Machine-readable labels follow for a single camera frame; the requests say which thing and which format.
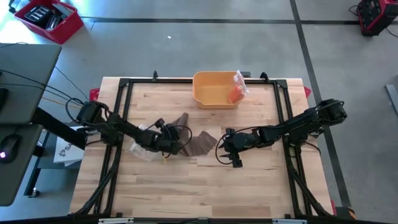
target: red container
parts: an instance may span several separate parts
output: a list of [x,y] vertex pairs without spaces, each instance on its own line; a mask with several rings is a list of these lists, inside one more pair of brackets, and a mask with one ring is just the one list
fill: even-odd
[[[25,14],[37,5],[45,6],[49,9],[55,9],[52,3],[61,4],[73,10],[73,13],[71,13],[66,19],[58,24],[58,26],[55,27],[54,30],[45,30],[35,24],[30,23],[25,19]],[[28,5],[16,12],[14,16],[22,21],[25,26],[27,26],[32,32],[39,34],[42,37],[45,37],[48,40],[52,40],[58,44],[65,43],[69,39],[69,37],[71,37],[78,29],[83,26],[83,21],[81,21],[79,15],[77,14],[77,9],[58,0],[31,0]]]

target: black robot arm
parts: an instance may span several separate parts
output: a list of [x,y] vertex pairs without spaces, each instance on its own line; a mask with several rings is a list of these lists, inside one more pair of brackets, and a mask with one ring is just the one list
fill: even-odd
[[[105,112],[106,120],[102,116],[102,111]],[[161,151],[176,155],[181,148],[178,143],[179,129],[171,124],[164,124],[162,118],[154,124],[156,128],[160,129],[160,132],[148,129],[141,130],[123,120],[117,113],[111,112],[104,103],[87,101],[81,108],[76,120],[85,126],[78,131],[85,133],[88,130],[95,129],[101,133],[101,140],[111,146],[116,145],[120,133],[123,133],[134,138],[138,145],[148,151]]]
[[322,133],[322,126],[340,124],[346,117],[343,102],[330,99],[283,123],[253,127],[250,134],[238,133],[234,129],[227,128],[224,143],[220,148],[223,147],[228,154],[222,157],[228,157],[233,167],[242,167],[239,152],[255,147],[271,146],[283,135],[287,136],[289,144],[298,145],[307,140],[308,135]]

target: red bin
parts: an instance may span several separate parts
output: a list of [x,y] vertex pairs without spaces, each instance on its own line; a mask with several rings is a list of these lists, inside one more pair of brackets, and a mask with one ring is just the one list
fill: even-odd
[[[58,26],[54,28],[54,30],[45,30],[33,23],[30,23],[25,19],[25,14],[32,10],[35,6],[40,5],[49,9],[55,9],[52,3],[61,4],[73,10],[73,12],[61,23],[59,23]],[[22,21],[25,26],[27,26],[32,32],[39,34],[42,37],[45,37],[48,40],[52,40],[58,44],[65,43],[69,39],[69,37],[71,37],[83,26],[83,21],[81,21],[79,15],[77,14],[77,9],[58,0],[31,0],[28,5],[16,12],[14,16]]]

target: plastic bag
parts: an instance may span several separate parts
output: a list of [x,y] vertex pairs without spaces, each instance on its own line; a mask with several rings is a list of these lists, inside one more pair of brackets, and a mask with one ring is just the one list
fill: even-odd
[[[138,127],[141,130],[145,130],[147,129],[146,126],[144,126],[143,124],[140,125]],[[145,150],[144,148],[142,148],[140,145],[138,145],[135,140],[133,140],[131,147],[129,148],[129,152],[131,152],[131,154],[134,154],[137,157],[140,157],[141,159],[145,160],[145,161],[152,161],[154,160],[154,158],[157,155],[157,152],[151,152],[148,150]]]
[[233,89],[229,93],[228,102],[234,104],[239,100],[242,100],[245,96],[249,94],[249,90],[244,83],[244,78],[241,72],[238,70],[236,71],[234,78],[233,78]]

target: gray floor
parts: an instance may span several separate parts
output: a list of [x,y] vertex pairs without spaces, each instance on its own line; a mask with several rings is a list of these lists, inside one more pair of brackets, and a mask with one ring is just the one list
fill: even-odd
[[[301,20],[354,21],[348,8],[357,0],[295,0]],[[19,7],[25,4],[21,0]],[[288,19],[289,0],[68,0],[81,16],[156,19]],[[53,44],[14,20],[0,5],[0,42]],[[390,26],[398,34],[398,26]],[[358,26],[303,25],[303,32],[322,98],[345,101],[349,118],[331,131],[349,197],[358,218],[398,220],[398,116],[385,84],[398,85],[395,65],[398,44],[386,31],[365,38]],[[104,76],[152,75],[190,77],[200,70],[245,70],[258,77],[310,79],[294,24],[194,24],[86,22],[62,45],[57,67],[85,93],[100,86]],[[50,84],[79,96],[57,71]],[[308,99],[315,105],[313,95]],[[42,100],[40,106],[68,121],[62,106]],[[331,198],[340,199],[325,140],[318,141]],[[21,189],[0,220],[64,215],[77,172],[46,170],[36,199]],[[22,189],[27,181],[25,177]]]

